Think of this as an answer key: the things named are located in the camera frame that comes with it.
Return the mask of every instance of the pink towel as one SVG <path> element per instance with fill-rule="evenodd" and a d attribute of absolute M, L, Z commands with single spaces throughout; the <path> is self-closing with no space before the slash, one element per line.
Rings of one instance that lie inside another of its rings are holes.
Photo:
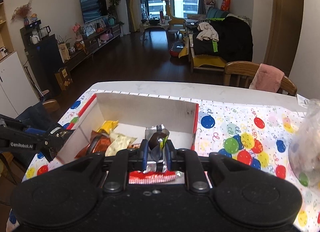
<path fill-rule="evenodd" d="M 284 73 L 273 66 L 260 64 L 249 89 L 276 93 L 279 90 Z"/>

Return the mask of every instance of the television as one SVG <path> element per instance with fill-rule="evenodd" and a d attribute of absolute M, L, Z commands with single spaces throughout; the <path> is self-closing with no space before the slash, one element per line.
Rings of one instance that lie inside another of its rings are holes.
<path fill-rule="evenodd" d="M 84 23 L 108 15 L 106 0 L 80 0 Z"/>

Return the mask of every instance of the white cardboard box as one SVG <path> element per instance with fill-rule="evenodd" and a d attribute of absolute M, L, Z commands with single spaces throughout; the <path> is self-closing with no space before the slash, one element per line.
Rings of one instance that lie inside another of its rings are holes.
<path fill-rule="evenodd" d="M 74 160 L 90 142 L 91 131 L 98 130 L 104 121 L 119 121 L 114 132 L 144 139 L 146 127 L 163 124 L 170 131 L 169 139 L 176 149 L 190 149 L 198 121 L 198 104 L 155 97 L 119 93 L 97 93 L 78 114 L 79 121 L 70 126 L 74 133 L 57 155 L 61 163 Z"/>

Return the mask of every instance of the red balloon print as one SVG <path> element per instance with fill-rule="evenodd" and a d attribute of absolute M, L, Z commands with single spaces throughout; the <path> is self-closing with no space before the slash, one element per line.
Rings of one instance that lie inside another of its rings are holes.
<path fill-rule="evenodd" d="M 262 143 L 257 139 L 254 140 L 254 147 L 251 149 L 254 153 L 260 153 L 263 151 Z"/>
<path fill-rule="evenodd" d="M 246 150 L 238 153 L 237 160 L 247 165 L 251 165 L 252 163 L 252 157 Z"/>
<path fill-rule="evenodd" d="M 37 171 L 37 176 L 44 174 L 45 172 L 48 172 L 48 165 L 41 166 Z"/>
<path fill-rule="evenodd" d="M 260 128 L 260 129 L 263 129 L 264 128 L 264 122 L 258 118 L 258 117 L 255 117 L 255 119 L 253 120 L 254 121 L 254 124 Z"/>
<path fill-rule="evenodd" d="M 285 175 L 286 175 L 285 166 L 278 165 L 276 168 L 276 176 L 280 179 L 285 179 Z"/>

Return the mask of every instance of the white table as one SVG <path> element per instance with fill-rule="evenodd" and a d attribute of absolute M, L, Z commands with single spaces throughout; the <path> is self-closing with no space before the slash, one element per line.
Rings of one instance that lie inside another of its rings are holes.
<path fill-rule="evenodd" d="M 145 23 L 140 23 L 140 32 L 142 33 L 142 45 L 144 45 L 144 39 L 146 36 L 146 29 L 149 29 L 149 35 L 150 35 L 150 30 L 151 28 L 163 28 L 166 31 L 167 34 L 167 30 L 169 29 L 170 25 L 169 25 L 169 20 L 165 20 L 164 23 L 159 23 L 158 25 L 150 25 L 150 24 L 145 24 Z"/>
<path fill-rule="evenodd" d="M 293 96 L 221 85 L 117 81 L 96 83 L 91 86 L 91 89 L 167 95 L 226 103 L 282 106 L 290 111 L 307 111 L 298 105 L 297 98 Z"/>

